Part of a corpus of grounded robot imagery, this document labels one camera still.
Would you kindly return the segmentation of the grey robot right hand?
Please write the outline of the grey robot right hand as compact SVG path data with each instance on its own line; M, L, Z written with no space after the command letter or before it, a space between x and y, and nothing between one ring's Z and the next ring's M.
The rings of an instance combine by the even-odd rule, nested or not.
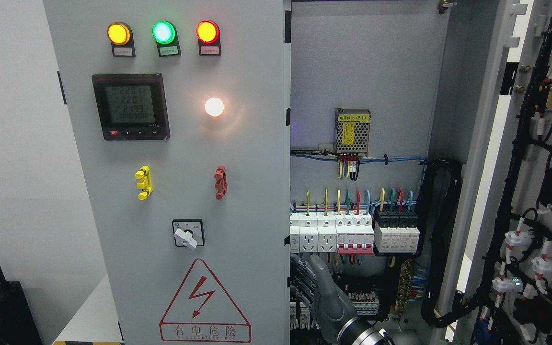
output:
M294 271L291 292L310 309L325 341L337 343L340 330L357 317L353 303L335 284L327 264L318 255L303 260L292 253L290 268Z

